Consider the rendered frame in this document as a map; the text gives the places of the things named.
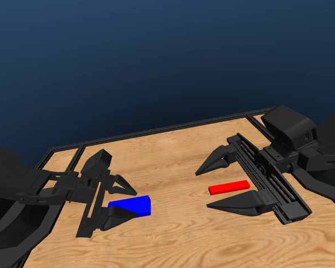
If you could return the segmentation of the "thin red peg bar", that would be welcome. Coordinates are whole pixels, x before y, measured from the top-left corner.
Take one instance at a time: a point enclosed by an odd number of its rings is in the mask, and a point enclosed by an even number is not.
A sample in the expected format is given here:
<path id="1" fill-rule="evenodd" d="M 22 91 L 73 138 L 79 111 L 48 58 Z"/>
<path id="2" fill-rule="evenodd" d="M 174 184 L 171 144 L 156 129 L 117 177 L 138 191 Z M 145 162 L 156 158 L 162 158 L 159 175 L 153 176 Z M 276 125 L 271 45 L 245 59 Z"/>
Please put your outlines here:
<path id="1" fill-rule="evenodd" d="M 234 181 L 231 183 L 212 185 L 208 187 L 210 195 L 217 195 L 223 193 L 236 192 L 239 190 L 246 190 L 250 188 L 247 180 Z"/>

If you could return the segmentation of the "blue hollow socket block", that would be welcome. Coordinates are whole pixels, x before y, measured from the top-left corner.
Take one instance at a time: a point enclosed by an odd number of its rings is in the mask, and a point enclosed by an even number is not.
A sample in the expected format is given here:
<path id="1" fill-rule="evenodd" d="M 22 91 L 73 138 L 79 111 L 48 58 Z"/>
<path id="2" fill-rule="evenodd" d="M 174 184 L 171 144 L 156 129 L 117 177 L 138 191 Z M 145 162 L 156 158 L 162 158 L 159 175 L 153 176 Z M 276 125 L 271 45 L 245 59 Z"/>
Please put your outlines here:
<path id="1" fill-rule="evenodd" d="M 137 218 L 151 215 L 151 199 L 148 195 L 111 201 L 108 203 L 108 208 L 111 206 L 137 213 Z"/>

